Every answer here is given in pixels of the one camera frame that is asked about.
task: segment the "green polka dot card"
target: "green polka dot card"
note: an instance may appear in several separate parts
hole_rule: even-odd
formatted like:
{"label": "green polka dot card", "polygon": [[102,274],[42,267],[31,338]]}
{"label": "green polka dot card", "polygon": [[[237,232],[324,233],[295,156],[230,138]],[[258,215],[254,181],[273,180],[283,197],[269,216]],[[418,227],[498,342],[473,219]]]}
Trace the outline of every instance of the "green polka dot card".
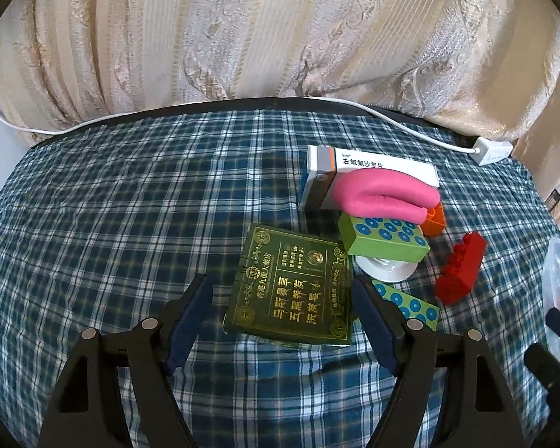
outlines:
{"label": "green polka dot card", "polygon": [[421,227],[411,222],[342,212],[338,229],[348,254],[418,263],[429,252]]}
{"label": "green polka dot card", "polygon": [[439,308],[423,300],[415,298],[408,293],[392,288],[378,280],[371,280],[377,292],[385,300],[391,301],[400,308],[406,318],[417,318],[433,331],[438,327]]}

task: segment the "checkered cloth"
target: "checkered cloth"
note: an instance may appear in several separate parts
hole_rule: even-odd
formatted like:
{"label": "checkered cloth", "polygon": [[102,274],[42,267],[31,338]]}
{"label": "checkered cloth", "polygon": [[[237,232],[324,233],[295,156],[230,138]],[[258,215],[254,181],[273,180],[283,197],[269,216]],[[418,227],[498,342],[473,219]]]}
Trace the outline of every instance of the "checkered cloth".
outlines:
{"label": "checkered cloth", "polygon": [[[446,131],[423,129],[452,142]],[[227,112],[101,126],[31,149],[0,193],[0,417],[27,447],[79,332],[127,330],[178,298],[196,272],[214,305],[176,400],[200,447],[364,446],[391,394],[360,324],[352,345],[295,350],[222,331],[251,222],[337,237],[334,212],[296,208],[306,145],[431,161],[448,228],[399,287],[439,305],[433,283],[452,245],[478,230],[488,248],[473,293],[443,308],[438,328],[479,328],[503,368],[528,435],[545,415],[523,367],[544,340],[540,271],[559,235],[527,170],[484,168],[372,118]],[[436,376],[418,444],[435,426]],[[147,446],[128,372],[123,404],[136,446]]]}

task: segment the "white power adapter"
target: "white power adapter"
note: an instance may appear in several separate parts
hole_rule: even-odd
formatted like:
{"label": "white power adapter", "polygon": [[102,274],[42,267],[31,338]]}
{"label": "white power adapter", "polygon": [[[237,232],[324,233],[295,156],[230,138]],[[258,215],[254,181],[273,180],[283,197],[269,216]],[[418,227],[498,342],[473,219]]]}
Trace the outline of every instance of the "white power adapter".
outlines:
{"label": "white power adapter", "polygon": [[483,165],[489,165],[508,158],[514,146],[509,141],[491,141],[487,138],[479,137],[473,148],[479,151],[473,153],[471,158],[477,165],[482,167]]}

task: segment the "pink foam tube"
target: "pink foam tube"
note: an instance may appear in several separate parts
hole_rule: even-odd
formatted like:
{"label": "pink foam tube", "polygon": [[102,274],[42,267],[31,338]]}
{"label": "pink foam tube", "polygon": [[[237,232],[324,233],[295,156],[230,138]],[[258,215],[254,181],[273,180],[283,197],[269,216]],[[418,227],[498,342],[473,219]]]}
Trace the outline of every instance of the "pink foam tube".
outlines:
{"label": "pink foam tube", "polygon": [[332,186],[340,209],[354,217],[387,217],[423,224],[439,192],[410,175],[383,168],[362,168],[336,177]]}

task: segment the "curtain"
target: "curtain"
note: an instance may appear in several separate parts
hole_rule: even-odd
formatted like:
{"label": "curtain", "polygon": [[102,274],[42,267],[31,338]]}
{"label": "curtain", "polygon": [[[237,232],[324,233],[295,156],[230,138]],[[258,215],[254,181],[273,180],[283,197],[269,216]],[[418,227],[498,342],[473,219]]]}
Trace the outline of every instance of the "curtain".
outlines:
{"label": "curtain", "polygon": [[550,0],[14,0],[0,21],[0,111],[20,126],[270,95],[522,137],[540,192],[560,177]]}

